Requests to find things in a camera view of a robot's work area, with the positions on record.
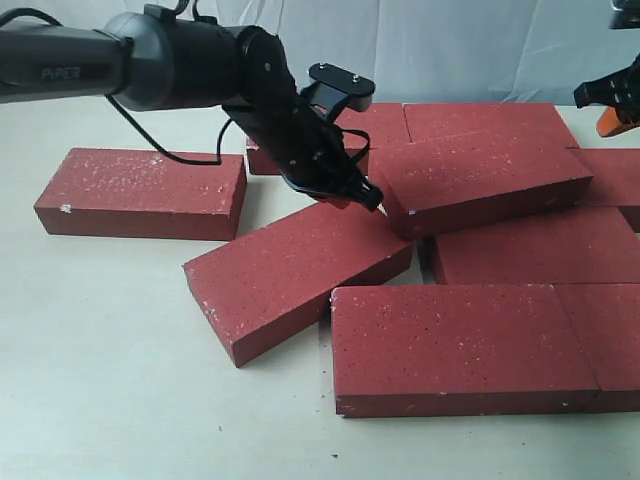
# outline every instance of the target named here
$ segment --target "white table surface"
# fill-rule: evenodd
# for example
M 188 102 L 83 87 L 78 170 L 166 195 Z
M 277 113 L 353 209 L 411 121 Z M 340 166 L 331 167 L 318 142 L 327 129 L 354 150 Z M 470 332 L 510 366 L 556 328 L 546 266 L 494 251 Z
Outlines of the white table surface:
M 640 147 L 600 139 L 599 107 L 559 111 L 583 147 Z M 209 152 L 226 119 L 137 118 Z M 33 212 L 71 147 L 149 148 L 106 101 L 2 105 L 0 145 L 0 479 L 640 478 L 637 414 L 336 416 L 326 326 L 234 368 L 181 268 L 220 243 L 53 237 Z M 243 145 L 232 127 L 224 150 Z M 243 232 L 311 203 L 249 182 Z M 394 283 L 421 283 L 417 259 Z

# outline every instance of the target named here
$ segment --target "black robotic arm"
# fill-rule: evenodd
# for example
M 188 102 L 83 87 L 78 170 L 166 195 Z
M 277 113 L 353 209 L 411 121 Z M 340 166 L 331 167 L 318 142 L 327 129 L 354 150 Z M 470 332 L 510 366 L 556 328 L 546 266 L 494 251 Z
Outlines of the black robotic arm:
M 197 0 L 194 19 L 179 19 L 188 3 L 181 0 L 176 9 L 146 5 L 144 13 L 118 15 L 102 30 L 63 27 L 33 9 L 5 13 L 0 103 L 105 95 L 143 134 L 125 109 L 222 106 L 270 154 L 291 188 L 375 210 L 382 193 L 357 168 L 368 135 L 334 124 L 344 108 L 369 106 L 373 82 L 316 64 L 309 70 L 314 82 L 298 92 L 277 36 L 257 26 L 220 26 L 198 13 Z M 23 16 L 49 25 L 13 21 Z M 350 157 L 344 133 L 365 137 L 367 147 Z

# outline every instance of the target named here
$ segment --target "white wall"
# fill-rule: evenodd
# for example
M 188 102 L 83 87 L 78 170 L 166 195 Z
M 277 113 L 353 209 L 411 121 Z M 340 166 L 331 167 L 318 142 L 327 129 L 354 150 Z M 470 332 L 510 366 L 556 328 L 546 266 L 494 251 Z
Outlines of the white wall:
M 0 0 L 97 28 L 151 0 Z M 174 6 L 175 0 L 164 0 Z M 373 78 L 377 101 L 551 101 L 628 66 L 640 30 L 612 31 L 609 0 L 201 0 L 225 25 L 278 32 L 301 84 L 317 61 Z

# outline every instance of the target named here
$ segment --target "white backdrop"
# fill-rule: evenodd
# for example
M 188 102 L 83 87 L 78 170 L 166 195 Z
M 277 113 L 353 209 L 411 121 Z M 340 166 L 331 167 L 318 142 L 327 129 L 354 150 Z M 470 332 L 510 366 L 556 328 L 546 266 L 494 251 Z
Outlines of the white backdrop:
M 0 0 L 102 27 L 153 0 Z M 162 3 L 174 6 L 175 0 Z M 201 0 L 224 25 L 278 32 L 306 85 L 317 61 L 373 78 L 376 101 L 573 104 L 582 81 L 628 66 L 639 31 L 611 31 L 610 0 Z

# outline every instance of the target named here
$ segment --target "brick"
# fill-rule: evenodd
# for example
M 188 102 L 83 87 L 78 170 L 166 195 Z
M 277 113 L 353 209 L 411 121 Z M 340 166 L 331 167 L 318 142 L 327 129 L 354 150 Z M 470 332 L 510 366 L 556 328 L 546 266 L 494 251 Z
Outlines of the brick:
M 551 103 L 418 103 L 404 106 L 412 142 L 505 131 L 567 148 L 578 142 Z
M 338 288 L 331 308 L 347 417 L 579 412 L 598 389 L 552 286 Z
M 409 143 L 409 130 L 401 103 L 373 103 L 365 112 L 346 109 L 336 121 L 342 128 L 364 130 L 371 137 L 371 149 Z M 365 146 L 365 140 L 345 133 L 344 143 L 351 156 Z M 368 155 L 358 165 L 367 173 Z M 247 162 L 253 175 L 278 175 L 278 168 L 253 140 L 247 140 Z
M 34 209 L 52 235 L 227 241 L 236 236 L 246 187 L 241 155 L 190 166 L 154 151 L 74 148 Z
M 618 207 L 634 232 L 640 233 L 640 149 L 573 150 L 594 174 L 582 205 Z
M 601 392 L 587 412 L 640 411 L 640 285 L 561 285 Z
M 439 284 L 640 283 L 640 242 L 616 208 L 574 207 L 429 243 Z
M 359 205 L 314 204 L 184 265 L 189 288 L 240 367 L 328 313 L 333 288 L 384 283 L 412 244 Z
M 570 150 L 499 131 L 374 150 L 369 177 L 415 240 L 572 206 L 592 179 Z

